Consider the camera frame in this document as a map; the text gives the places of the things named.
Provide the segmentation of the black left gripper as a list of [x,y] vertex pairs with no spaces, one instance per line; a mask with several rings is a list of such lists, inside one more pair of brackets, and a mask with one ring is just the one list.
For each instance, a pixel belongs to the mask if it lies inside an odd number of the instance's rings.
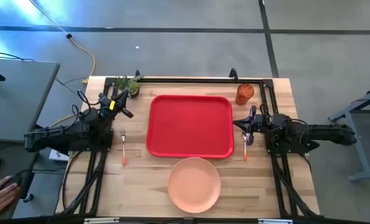
[[100,118],[115,118],[118,113],[122,113],[128,118],[132,118],[134,115],[126,107],[128,96],[129,92],[127,90],[123,90],[120,94],[114,95],[111,98],[100,93],[98,116]]

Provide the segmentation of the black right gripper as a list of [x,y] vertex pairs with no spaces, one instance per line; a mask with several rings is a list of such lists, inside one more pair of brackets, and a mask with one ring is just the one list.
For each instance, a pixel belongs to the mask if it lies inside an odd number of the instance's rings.
[[254,142],[254,133],[266,133],[266,117],[263,114],[257,114],[257,107],[251,106],[250,115],[247,118],[233,121],[234,125],[242,131],[249,131],[249,145]]

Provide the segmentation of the orange-handled metal spoon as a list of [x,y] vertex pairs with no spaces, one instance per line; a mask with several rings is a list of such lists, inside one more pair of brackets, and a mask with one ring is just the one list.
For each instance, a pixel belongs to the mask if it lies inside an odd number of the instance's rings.
[[248,139],[249,139],[249,134],[245,133],[245,132],[242,132],[242,137],[243,137],[243,141],[244,141],[244,144],[243,144],[243,159],[244,159],[244,161],[247,161],[247,142],[248,142]]

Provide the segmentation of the orange translucent cup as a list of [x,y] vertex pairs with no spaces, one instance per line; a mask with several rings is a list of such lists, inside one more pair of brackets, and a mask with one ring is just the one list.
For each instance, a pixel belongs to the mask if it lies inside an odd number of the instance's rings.
[[245,105],[253,96],[254,88],[250,84],[241,84],[238,86],[235,103],[239,106]]

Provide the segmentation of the orange-handled metal fork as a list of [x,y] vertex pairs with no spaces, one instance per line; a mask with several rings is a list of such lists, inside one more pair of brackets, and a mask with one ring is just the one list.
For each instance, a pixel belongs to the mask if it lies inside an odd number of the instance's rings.
[[121,140],[122,140],[122,147],[123,147],[123,156],[122,156],[122,165],[127,165],[126,160],[126,132],[124,129],[120,130]]

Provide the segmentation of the orange round plate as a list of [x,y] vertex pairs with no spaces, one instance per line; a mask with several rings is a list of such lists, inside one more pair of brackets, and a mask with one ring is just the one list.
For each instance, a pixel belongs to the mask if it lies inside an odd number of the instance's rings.
[[173,204],[188,213],[210,209],[221,192],[218,171],[209,161],[199,157],[182,159],[170,171],[167,190]]

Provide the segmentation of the red plastic tray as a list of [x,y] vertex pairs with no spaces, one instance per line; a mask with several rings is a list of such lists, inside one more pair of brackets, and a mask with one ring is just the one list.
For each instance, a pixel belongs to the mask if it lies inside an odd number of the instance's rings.
[[226,159],[234,151],[232,104],[222,96],[156,96],[146,146],[155,157]]

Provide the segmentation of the small potted green plant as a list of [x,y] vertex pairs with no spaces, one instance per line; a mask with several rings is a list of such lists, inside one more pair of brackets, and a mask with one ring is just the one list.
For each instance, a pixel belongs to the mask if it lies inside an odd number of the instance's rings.
[[142,78],[141,75],[129,78],[127,76],[116,77],[114,86],[120,91],[128,91],[128,97],[136,98],[140,92],[140,84],[138,81]]

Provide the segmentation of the white power adapter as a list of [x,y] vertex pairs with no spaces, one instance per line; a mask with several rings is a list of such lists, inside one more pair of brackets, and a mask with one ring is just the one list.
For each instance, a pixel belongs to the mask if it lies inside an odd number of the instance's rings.
[[67,162],[69,160],[69,157],[65,154],[62,154],[54,149],[50,151],[49,159],[53,161],[65,161]]

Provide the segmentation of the grey desk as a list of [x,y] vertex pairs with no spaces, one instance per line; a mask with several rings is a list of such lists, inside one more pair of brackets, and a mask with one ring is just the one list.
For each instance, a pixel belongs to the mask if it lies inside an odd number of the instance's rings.
[[0,141],[22,142],[34,129],[60,64],[0,59]]

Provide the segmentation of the dark desk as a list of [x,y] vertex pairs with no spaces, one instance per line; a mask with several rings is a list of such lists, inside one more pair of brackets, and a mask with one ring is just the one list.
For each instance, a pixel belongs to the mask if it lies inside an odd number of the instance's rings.
[[[37,152],[27,152],[21,144],[9,144],[0,142],[0,180],[9,175],[15,175],[19,171],[32,169],[38,157]],[[21,174],[19,195],[0,212],[0,220],[12,218],[19,199],[24,194],[30,182],[30,171]]]

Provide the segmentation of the black computer mouse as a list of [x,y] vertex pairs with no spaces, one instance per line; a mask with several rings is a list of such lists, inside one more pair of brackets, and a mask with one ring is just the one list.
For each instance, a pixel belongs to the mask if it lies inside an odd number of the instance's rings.
[[17,186],[20,186],[22,183],[22,177],[20,174],[12,175],[8,179],[8,181],[2,186],[2,189],[5,189],[6,187],[16,184]]

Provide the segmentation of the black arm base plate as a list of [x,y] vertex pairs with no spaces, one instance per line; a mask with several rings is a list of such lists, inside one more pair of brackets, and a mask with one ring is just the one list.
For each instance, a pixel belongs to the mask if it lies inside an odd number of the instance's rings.
[[310,151],[307,143],[300,143],[301,134],[289,131],[268,132],[264,134],[266,149],[269,153],[279,154],[306,154]]
[[81,133],[75,140],[70,141],[69,151],[108,152],[113,143],[114,130],[111,128],[104,131],[86,131]]

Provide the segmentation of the black aluminium table frame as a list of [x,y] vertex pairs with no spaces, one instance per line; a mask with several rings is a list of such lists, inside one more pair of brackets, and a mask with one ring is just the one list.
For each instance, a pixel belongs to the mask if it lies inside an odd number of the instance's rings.
[[[99,217],[202,217],[202,218],[279,218],[279,207],[271,159],[264,138],[254,135],[254,144],[247,147],[243,159],[241,130],[234,127],[234,151],[223,160],[209,160],[221,179],[220,196],[202,213],[187,213],[176,207],[167,192],[167,181],[175,158],[152,156],[146,149],[151,101],[159,95],[222,96],[232,103],[233,119],[243,119],[251,105],[262,103],[259,85],[252,84],[255,94],[246,106],[234,102],[239,83],[229,78],[217,78],[227,83],[207,83],[213,78],[184,78],[191,83],[142,83],[140,95],[128,100],[132,119],[119,114],[113,123],[114,140],[107,155],[97,216]],[[291,84],[288,78],[273,78],[278,112],[298,118]],[[127,166],[122,166],[120,130],[126,132]],[[72,163],[65,186],[65,202],[70,202],[85,183],[90,153],[83,152]],[[307,161],[298,155],[288,156],[292,183],[308,207],[319,214],[317,197]]]

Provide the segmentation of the white metal bracket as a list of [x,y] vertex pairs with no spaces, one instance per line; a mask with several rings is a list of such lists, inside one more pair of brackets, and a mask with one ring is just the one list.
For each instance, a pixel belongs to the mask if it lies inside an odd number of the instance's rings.
[[115,224],[119,223],[118,217],[98,217],[98,218],[86,218],[83,224]]
[[293,220],[260,218],[258,224],[294,224]]

